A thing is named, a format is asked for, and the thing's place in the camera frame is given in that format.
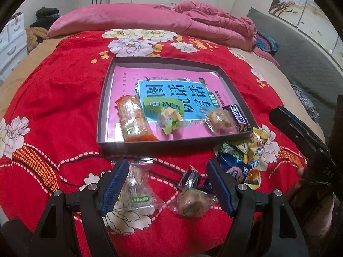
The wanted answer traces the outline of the pink quilt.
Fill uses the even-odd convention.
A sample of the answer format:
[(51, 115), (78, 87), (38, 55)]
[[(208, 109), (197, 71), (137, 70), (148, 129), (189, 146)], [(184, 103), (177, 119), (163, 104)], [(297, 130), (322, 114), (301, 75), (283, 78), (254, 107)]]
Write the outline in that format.
[(181, 1), (172, 7), (137, 3), (90, 5), (57, 19), (48, 30), (48, 36), (108, 29), (172, 31), (254, 52), (279, 66), (274, 57), (257, 48), (257, 28), (249, 17), (237, 18), (218, 7), (197, 1)]

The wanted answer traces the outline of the teal purple clothes pile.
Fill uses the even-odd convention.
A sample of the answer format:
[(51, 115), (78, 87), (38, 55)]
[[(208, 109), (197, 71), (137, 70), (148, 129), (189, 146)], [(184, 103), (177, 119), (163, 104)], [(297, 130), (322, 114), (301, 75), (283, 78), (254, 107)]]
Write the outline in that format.
[(272, 56), (274, 56), (279, 50), (278, 43), (274, 39), (259, 31), (256, 34), (256, 46)]

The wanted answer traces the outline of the orange cracker packet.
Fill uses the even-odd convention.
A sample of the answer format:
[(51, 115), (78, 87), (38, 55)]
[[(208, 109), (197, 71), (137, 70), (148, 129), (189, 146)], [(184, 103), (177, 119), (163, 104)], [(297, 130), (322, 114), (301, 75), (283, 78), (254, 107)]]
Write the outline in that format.
[(124, 95), (117, 99), (115, 103), (125, 142), (159, 140), (153, 134), (138, 95)]

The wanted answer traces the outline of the green snack packet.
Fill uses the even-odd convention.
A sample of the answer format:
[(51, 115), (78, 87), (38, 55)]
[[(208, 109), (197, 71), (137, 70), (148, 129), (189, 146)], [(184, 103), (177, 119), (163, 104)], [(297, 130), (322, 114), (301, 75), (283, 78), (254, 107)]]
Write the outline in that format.
[(184, 127), (184, 103), (173, 97), (144, 97), (146, 116), (154, 119), (158, 127), (169, 135), (172, 131)]

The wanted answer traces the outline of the pink and blue book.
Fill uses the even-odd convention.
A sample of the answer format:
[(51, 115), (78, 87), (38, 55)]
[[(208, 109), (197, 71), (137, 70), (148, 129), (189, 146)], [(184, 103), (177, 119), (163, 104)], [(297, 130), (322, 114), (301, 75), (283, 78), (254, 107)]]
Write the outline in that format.
[(158, 126), (157, 112), (151, 108), (144, 109), (153, 134), (159, 140), (210, 137), (211, 133), (203, 123), (205, 117), (200, 108), (211, 111), (234, 102), (229, 89), (215, 71), (201, 72), (116, 65), (111, 84), (106, 137), (108, 142), (124, 140), (116, 105), (116, 100), (124, 95), (138, 95), (141, 102), (148, 97), (152, 102), (181, 111), (186, 125), (167, 135)]

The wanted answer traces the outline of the round cake in clear wrapper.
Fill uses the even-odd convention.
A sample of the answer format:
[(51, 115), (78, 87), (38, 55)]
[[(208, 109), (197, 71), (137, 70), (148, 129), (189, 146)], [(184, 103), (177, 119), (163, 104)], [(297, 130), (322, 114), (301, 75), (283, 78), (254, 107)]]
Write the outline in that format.
[(197, 170), (185, 171), (177, 184), (178, 194), (167, 204), (169, 210), (189, 218), (204, 216), (215, 203), (216, 196), (199, 189), (200, 180)]

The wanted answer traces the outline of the dark green candy packet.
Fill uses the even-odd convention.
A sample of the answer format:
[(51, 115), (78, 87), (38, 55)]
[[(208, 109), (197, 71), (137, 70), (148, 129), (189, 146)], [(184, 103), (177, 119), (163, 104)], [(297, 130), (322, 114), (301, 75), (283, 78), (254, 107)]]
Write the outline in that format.
[(219, 153), (225, 153), (225, 154), (229, 154), (241, 161), (244, 160), (244, 153), (239, 150), (238, 148), (236, 148), (235, 146), (233, 146), (231, 143), (229, 142), (224, 142), (221, 145), (217, 145), (213, 148), (213, 151), (215, 153), (215, 155), (218, 155)]

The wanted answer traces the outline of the black snack bar wrapper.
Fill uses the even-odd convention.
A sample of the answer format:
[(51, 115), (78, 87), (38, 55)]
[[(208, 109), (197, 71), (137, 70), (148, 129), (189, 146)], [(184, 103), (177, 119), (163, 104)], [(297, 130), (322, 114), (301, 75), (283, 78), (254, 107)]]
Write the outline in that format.
[(232, 116), (237, 125), (239, 132), (247, 132), (251, 130), (251, 126), (245, 117), (242, 110), (239, 108), (237, 104), (230, 104), (223, 107), (224, 110), (227, 110)]

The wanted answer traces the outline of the wall painting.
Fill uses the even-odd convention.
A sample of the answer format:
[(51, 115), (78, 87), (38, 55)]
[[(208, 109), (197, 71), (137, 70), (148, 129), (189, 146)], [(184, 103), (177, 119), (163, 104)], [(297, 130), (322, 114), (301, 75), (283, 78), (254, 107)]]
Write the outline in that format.
[(342, 66), (342, 39), (314, 0), (272, 0), (269, 13), (317, 42)]

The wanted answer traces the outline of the clear bag meat floss snack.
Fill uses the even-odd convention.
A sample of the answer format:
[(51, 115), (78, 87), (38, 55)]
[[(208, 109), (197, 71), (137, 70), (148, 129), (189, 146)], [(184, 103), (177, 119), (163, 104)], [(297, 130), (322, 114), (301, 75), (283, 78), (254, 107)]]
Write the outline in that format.
[(232, 135), (239, 133), (238, 125), (228, 110), (200, 107), (203, 123), (212, 135)]

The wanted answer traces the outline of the beige bed sheet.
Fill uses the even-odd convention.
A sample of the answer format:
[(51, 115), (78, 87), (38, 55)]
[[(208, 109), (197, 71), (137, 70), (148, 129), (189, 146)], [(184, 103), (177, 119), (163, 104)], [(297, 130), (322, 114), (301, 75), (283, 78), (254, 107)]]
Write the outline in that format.
[(48, 57), (56, 48), (58, 43), (66, 37), (47, 39), (33, 49), (29, 55), (23, 59), (14, 71), (9, 75), (0, 88), (1, 92), (1, 118), (8, 109), (15, 93), (33, 70)]

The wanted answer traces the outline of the black clothes pile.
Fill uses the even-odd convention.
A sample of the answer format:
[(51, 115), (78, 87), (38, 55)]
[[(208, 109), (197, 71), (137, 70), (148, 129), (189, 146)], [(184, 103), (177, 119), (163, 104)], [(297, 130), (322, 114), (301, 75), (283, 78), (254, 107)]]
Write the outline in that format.
[(54, 22), (60, 18), (59, 9), (55, 7), (42, 7), (36, 11), (36, 21), (30, 27), (41, 27), (49, 30)]

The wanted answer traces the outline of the yellow snack packet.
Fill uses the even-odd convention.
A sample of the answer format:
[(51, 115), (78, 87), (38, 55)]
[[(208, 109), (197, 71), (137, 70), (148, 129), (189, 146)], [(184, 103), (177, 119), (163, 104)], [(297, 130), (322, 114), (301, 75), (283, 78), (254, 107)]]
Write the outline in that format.
[(265, 152), (265, 144), (269, 138), (269, 134), (263, 129), (253, 128), (250, 142), (248, 145), (248, 166), (250, 170), (245, 178), (245, 184), (252, 190), (257, 190), (260, 187), (262, 177), (262, 156)]

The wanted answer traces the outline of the blue snack packet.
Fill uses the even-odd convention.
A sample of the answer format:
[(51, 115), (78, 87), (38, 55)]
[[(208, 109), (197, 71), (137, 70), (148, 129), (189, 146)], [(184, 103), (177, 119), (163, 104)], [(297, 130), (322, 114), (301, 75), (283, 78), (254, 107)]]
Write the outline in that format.
[(220, 164), (225, 173), (231, 174), (238, 183), (243, 183), (252, 169), (250, 165), (245, 164), (241, 160), (235, 158), (233, 155), (219, 152), (216, 160)]

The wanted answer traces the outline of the dark shallow box tray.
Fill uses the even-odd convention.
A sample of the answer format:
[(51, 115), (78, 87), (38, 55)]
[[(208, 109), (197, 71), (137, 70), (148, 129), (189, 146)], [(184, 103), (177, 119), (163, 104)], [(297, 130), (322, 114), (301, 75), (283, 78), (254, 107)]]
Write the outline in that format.
[[(229, 89), (229, 93), (233, 96), (233, 103), (239, 105), (239, 108), (247, 118), (251, 130), (247, 132), (239, 132), (232, 135), (212, 135), (210, 137), (198, 137), (190, 139), (177, 139), (177, 140), (158, 140), (149, 142), (108, 142), (107, 137), (107, 124), (110, 102), (110, 89), (111, 80), (113, 78), (113, 71), (116, 65), (122, 67), (142, 67), (153, 69), (175, 69), (201, 72), (215, 71), (221, 77), (222, 81)], [(203, 149), (206, 147), (213, 147), (219, 145), (224, 141), (241, 141), (247, 139), (252, 133), (253, 128), (257, 123), (239, 93), (238, 89), (231, 81), (230, 77), (225, 71), (219, 67), (211, 64), (206, 64), (197, 61), (172, 59), (172, 58), (153, 58), (153, 57), (115, 57), (111, 60), (106, 72), (101, 98), (99, 105), (97, 133), (96, 140), (101, 146), (102, 150), (108, 154), (126, 154), (126, 155), (149, 155), (160, 152), (177, 152), (180, 150), (194, 150)]]

